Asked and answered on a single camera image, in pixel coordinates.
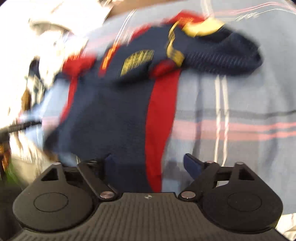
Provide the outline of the navy red striped sweater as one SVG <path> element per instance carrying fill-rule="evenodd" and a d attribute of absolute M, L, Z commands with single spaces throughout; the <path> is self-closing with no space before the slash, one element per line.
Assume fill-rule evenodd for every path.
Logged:
<path fill-rule="evenodd" d="M 119 191 L 160 192 L 182 70 L 235 76 L 261 65 L 253 40 L 218 19 L 182 11 L 140 28 L 102 58 L 69 58 L 62 68 L 68 101 L 44 146 L 102 159 L 107 181 Z"/>

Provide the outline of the blue plaid bed sheet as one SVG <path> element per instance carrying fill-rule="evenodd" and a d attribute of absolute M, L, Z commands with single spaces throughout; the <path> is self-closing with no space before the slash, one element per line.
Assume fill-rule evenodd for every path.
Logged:
<path fill-rule="evenodd" d="M 295 7 L 286 1 L 182 1 L 129 11 L 92 30 L 87 50 L 103 54 L 142 25 L 182 9 L 226 22 L 258 43 L 263 65 L 251 75 L 184 70 L 162 157 L 162 190 L 180 192 L 191 177 L 185 153 L 222 166 L 246 163 L 295 212 Z"/>

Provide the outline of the navy checked garment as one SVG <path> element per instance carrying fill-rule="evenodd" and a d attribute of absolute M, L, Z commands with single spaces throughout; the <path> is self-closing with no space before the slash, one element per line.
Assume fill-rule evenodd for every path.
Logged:
<path fill-rule="evenodd" d="M 26 88 L 21 98 L 21 111 L 29 111 L 40 104 L 47 91 L 44 80 L 39 71 L 40 58 L 34 58 L 29 65 L 28 75 L 25 76 Z"/>

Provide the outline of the white polka dot garment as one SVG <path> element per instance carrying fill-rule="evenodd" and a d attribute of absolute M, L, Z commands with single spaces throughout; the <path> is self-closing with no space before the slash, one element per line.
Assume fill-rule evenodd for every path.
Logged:
<path fill-rule="evenodd" d="M 87 42 L 58 44 L 40 55 L 39 73 L 45 87 L 54 83 L 55 76 L 62 70 L 66 60 L 76 59 L 85 48 Z"/>

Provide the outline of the white beauty machine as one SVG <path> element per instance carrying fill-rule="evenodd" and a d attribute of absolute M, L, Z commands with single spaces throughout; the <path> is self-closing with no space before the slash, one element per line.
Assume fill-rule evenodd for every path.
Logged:
<path fill-rule="evenodd" d="M 60 31 L 88 38 L 112 10 L 108 1 L 34 1 L 29 25 L 37 35 Z"/>

